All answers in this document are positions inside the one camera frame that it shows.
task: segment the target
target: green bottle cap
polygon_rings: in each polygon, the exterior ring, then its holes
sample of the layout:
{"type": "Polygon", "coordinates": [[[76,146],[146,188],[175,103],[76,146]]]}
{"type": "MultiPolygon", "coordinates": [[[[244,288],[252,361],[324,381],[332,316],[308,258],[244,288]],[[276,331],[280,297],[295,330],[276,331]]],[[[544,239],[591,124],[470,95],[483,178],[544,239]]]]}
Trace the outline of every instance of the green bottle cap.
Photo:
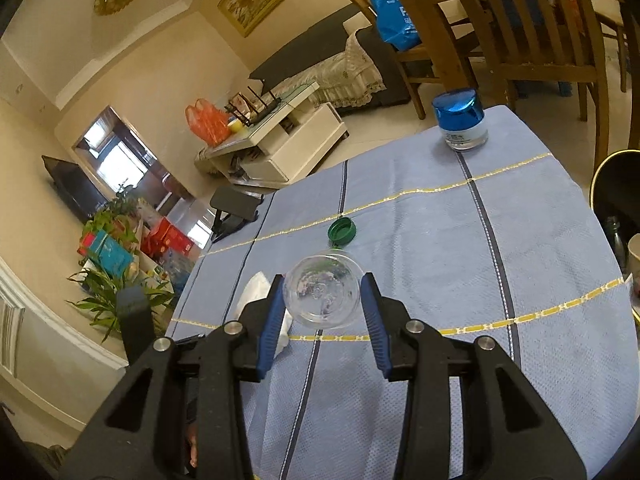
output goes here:
{"type": "Polygon", "coordinates": [[[343,216],[331,224],[327,235],[334,247],[343,247],[356,235],[356,224],[347,216],[343,216]]]}

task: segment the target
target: clear plastic bottle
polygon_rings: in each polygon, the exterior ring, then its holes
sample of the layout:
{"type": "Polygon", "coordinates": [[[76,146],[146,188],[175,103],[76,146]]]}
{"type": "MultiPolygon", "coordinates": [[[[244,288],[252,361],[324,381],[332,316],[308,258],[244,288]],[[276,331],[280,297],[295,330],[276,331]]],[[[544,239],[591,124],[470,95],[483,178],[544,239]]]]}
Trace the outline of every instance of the clear plastic bottle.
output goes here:
{"type": "Polygon", "coordinates": [[[488,139],[484,110],[475,89],[445,92],[434,97],[431,104],[442,136],[452,149],[470,150],[488,139]]]}
{"type": "Polygon", "coordinates": [[[607,222],[605,225],[605,233],[607,234],[607,238],[609,239],[609,244],[611,245],[611,249],[616,256],[616,260],[618,261],[618,265],[620,266],[620,271],[622,274],[626,273],[626,249],[625,244],[620,237],[620,222],[618,221],[618,217],[610,216],[607,218],[607,222]]]}
{"type": "Polygon", "coordinates": [[[298,262],[284,279],[284,302],[296,321],[315,330],[353,321],[364,273],[345,251],[331,249],[298,262]]]}

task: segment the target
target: red box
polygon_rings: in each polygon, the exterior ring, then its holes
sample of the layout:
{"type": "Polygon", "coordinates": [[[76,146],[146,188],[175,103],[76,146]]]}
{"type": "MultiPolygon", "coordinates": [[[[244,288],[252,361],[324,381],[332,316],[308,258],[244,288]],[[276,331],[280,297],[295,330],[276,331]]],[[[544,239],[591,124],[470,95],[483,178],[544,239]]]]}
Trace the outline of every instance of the red box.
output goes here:
{"type": "Polygon", "coordinates": [[[144,239],[140,248],[150,258],[157,258],[169,247],[184,256],[189,256],[193,241],[166,218],[162,218],[144,239]]]}

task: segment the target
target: orange plastic bag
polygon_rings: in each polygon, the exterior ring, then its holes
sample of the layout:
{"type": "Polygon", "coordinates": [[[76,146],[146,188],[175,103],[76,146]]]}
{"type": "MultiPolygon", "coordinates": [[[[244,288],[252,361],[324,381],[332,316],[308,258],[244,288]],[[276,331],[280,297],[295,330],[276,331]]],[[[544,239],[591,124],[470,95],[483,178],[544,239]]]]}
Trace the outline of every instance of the orange plastic bag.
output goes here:
{"type": "Polygon", "coordinates": [[[198,99],[195,106],[187,106],[184,115],[191,131],[209,146],[217,146],[231,135],[229,114],[218,110],[206,99],[198,99]]]}

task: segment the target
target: light blue tablecloth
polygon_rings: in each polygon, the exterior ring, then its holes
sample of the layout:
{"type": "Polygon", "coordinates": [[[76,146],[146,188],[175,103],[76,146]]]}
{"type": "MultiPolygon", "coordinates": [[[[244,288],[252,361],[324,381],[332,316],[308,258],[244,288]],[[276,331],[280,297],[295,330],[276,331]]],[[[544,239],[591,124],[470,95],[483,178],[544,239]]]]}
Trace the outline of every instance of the light blue tablecloth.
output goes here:
{"type": "MultiPolygon", "coordinates": [[[[496,338],[594,476],[634,422],[628,290],[580,189],[548,149],[506,107],[486,120],[488,142],[462,157],[431,128],[267,196],[258,221],[206,247],[168,334],[221,324],[256,272],[270,278],[327,249],[330,221],[344,211],[358,229],[347,250],[382,294],[460,339],[496,338]]],[[[242,387],[254,472],[392,478],[406,384],[382,378],[366,338],[334,337],[366,335],[362,314],[317,336],[294,323],[291,334],[268,378],[242,387]]],[[[461,468],[453,389],[451,475],[461,468]]]]}

